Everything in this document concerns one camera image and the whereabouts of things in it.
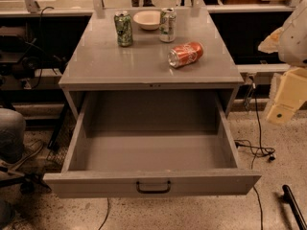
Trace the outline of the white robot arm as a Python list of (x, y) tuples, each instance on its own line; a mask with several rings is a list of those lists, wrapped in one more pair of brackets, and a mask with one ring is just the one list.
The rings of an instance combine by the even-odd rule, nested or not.
[(258, 50), (278, 53), (290, 68), (272, 79), (266, 120), (275, 125), (290, 121), (307, 102), (307, 2), (301, 1), (284, 24), (262, 41)]

